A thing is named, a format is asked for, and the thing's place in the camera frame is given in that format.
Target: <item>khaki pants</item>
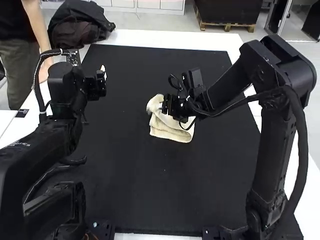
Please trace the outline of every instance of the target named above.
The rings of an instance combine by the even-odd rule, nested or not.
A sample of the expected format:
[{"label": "khaki pants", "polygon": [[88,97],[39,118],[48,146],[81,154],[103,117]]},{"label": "khaki pants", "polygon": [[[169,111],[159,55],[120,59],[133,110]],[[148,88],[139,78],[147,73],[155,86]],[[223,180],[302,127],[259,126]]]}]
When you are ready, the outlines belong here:
[{"label": "khaki pants", "polygon": [[0,40],[0,57],[6,71],[11,110],[19,110],[31,91],[39,60],[39,45],[21,39]]}]

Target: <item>black bag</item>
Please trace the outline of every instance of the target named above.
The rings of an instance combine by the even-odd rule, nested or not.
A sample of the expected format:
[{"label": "black bag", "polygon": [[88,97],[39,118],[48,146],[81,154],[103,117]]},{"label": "black bag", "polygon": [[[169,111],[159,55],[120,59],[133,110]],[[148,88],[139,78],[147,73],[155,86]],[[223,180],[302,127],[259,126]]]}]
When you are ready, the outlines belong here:
[{"label": "black bag", "polygon": [[94,1],[65,0],[51,18],[48,36],[53,49],[80,49],[105,40],[115,28]]}]

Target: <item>white cabinet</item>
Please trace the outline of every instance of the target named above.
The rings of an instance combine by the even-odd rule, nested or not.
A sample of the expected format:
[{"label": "white cabinet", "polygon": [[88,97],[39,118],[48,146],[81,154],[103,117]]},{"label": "white cabinet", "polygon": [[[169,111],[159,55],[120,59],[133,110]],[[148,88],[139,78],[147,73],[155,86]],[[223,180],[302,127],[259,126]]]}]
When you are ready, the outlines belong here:
[{"label": "white cabinet", "polygon": [[183,10],[184,0],[160,0],[160,8],[165,10]]},{"label": "white cabinet", "polygon": [[142,9],[160,9],[160,0],[137,0],[138,8]]},{"label": "white cabinet", "polygon": [[111,0],[93,0],[101,7],[111,7]]},{"label": "white cabinet", "polygon": [[[185,0],[83,0],[94,1],[106,12],[183,15]],[[63,1],[41,0],[43,9],[57,9]]]},{"label": "white cabinet", "polygon": [[111,0],[112,7],[134,8],[135,0]]}]

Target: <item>wooden pallet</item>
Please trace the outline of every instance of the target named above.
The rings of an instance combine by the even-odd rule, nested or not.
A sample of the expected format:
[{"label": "wooden pallet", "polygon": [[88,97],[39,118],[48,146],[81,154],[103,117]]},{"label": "wooden pallet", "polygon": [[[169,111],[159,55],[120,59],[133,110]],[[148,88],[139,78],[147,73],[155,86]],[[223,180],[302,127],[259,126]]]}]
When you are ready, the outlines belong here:
[{"label": "wooden pallet", "polygon": [[225,32],[230,32],[231,26],[232,27],[246,27],[249,33],[253,33],[255,31],[255,24],[240,24],[240,23],[215,23],[215,22],[205,22],[202,21],[199,10],[196,4],[193,5],[196,19],[198,20],[200,30],[205,31],[207,26],[224,26]]}]

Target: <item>metal bracket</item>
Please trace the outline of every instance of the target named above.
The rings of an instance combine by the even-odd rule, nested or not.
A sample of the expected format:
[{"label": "metal bracket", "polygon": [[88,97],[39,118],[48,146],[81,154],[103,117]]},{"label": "metal bracket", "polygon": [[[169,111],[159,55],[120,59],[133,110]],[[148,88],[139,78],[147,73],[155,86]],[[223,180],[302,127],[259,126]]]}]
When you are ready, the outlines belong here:
[{"label": "metal bracket", "polygon": [[109,220],[102,218],[86,219],[87,226],[99,240],[114,240],[116,227]]},{"label": "metal bracket", "polygon": [[247,229],[247,226],[236,230],[224,226],[203,227],[202,240],[245,240],[243,234]]}]

